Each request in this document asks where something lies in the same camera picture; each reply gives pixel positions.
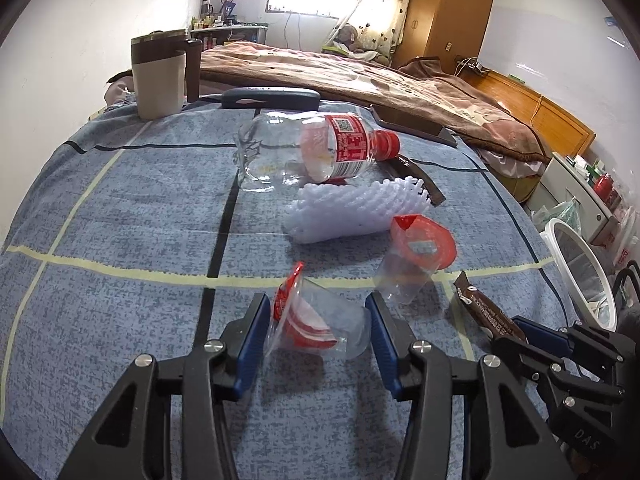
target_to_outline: brown mug handle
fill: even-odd
[[[200,98],[200,61],[202,59],[202,41],[185,40],[184,51],[187,55],[185,70],[187,101],[196,102]]]

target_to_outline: metal screw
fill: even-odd
[[[154,359],[149,354],[140,354],[136,357],[134,362],[136,363],[136,366],[143,368],[145,366],[149,366],[153,361]]]
[[[430,352],[431,348],[432,348],[431,343],[429,343],[428,341],[424,341],[424,340],[418,340],[414,344],[412,344],[411,346],[415,351],[420,352],[421,354],[425,354],[427,352]]]
[[[486,364],[489,368],[497,368],[500,366],[500,358],[497,355],[487,354],[482,359],[482,362]]]
[[[225,344],[220,339],[209,339],[204,343],[205,352],[220,352],[225,347]]]

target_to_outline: plastic cup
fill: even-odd
[[[367,309],[297,275],[280,320],[271,320],[266,355],[284,348],[352,359],[369,345],[371,316]]]
[[[391,247],[373,279],[376,290],[391,303],[411,303],[438,269],[457,255],[451,233],[422,215],[396,216]]]

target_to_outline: curtain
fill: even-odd
[[[409,0],[358,0],[337,23],[328,40],[333,40],[340,28],[349,23],[358,29],[358,41],[364,50],[390,57],[402,41],[408,4]]]

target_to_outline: coffee stick packet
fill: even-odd
[[[469,283],[464,272],[454,282],[460,302],[489,338],[511,335],[527,342],[524,332],[493,301]]]

